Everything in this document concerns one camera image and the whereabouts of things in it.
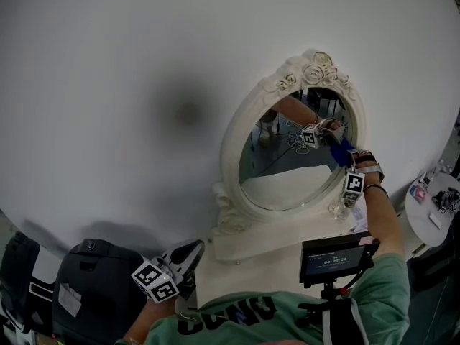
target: oval mirror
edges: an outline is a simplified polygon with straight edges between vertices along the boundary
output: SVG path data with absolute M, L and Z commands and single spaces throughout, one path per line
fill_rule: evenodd
M 337 92 L 320 87 L 296 91 L 280 99 L 254 125 L 239 161 L 239 184 L 255 205 L 284 211 L 317 196 L 334 180 L 339 166 L 327 139 L 309 143 L 302 129 L 320 123 L 349 136 L 351 117 Z

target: blue cloth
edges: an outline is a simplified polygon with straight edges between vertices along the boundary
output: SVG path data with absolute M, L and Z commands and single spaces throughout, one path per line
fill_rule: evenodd
M 340 145 L 331 145 L 331 155 L 339 166 L 347 166 L 350 163 L 348 150 L 354 150 L 354 147 L 350 145 L 347 138 L 343 138 Z

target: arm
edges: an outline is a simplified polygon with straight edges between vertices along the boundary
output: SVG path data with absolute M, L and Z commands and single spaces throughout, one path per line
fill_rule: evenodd
M 175 314 L 175 299 L 176 298 L 171 298 L 160 304 L 148 300 L 141 310 L 141 313 L 137 316 L 137 320 L 123 336 L 123 340 L 130 344 L 134 344 L 134 341 L 138 344 L 143 344 L 147 338 L 150 327 L 152 327 L 156 321 Z
M 292 96 L 281 98 L 275 105 L 272 106 L 272 110 L 278 111 L 289 118 L 289 120 L 303 126 L 319 123 L 323 120 L 320 116 L 317 117 L 315 112 L 308 106 Z M 335 121 L 333 124 L 328 124 L 326 127 L 329 128 L 330 126 L 330 129 L 335 130 L 341 125 L 342 123 L 340 121 Z
M 357 165 L 358 168 L 373 166 L 375 162 L 364 161 Z M 370 184 L 380 185 L 377 172 L 366 174 L 364 187 Z M 369 188 L 364 192 L 367 207 L 367 224 L 371 235 L 380 240 L 380 247 L 375 257 L 384 253 L 397 253 L 404 257 L 404 238 L 400 223 L 393 206 L 379 188 Z

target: white mirror frame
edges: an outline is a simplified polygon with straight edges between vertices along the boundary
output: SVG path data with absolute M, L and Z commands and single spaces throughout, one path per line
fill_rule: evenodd
M 309 49 L 302 56 L 287 59 L 276 73 L 263 78 L 249 93 L 226 131 L 221 149 L 221 172 L 224 181 L 213 187 L 220 207 L 218 227 L 214 229 L 215 236 L 241 235 L 243 231 L 254 229 L 254 225 L 260 223 L 283 225 L 286 229 L 291 221 L 305 221 L 328 211 L 329 203 L 344 182 L 344 171 L 339 168 L 333 172 L 333 180 L 329 184 L 326 183 L 325 188 L 312 195 L 303 205 L 286 211 L 269 211 L 253 204 L 239 184 L 239 161 L 242 150 L 248 134 L 260 117 L 281 98 L 302 89 L 317 87 L 331 89 L 340 95 L 351 119 L 351 144 L 358 149 L 363 147 L 366 117 L 362 101 L 349 77 L 339 72 L 330 56 L 321 51 Z M 226 244 L 231 241 L 236 242 L 237 237 L 227 239 Z

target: wall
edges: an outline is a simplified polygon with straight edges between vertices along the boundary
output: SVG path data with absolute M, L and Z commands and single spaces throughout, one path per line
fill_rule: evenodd
M 56 249 L 206 232 L 233 113 L 310 47 L 356 83 L 390 193 L 460 104 L 453 0 L 0 0 L 0 32 L 0 207 Z

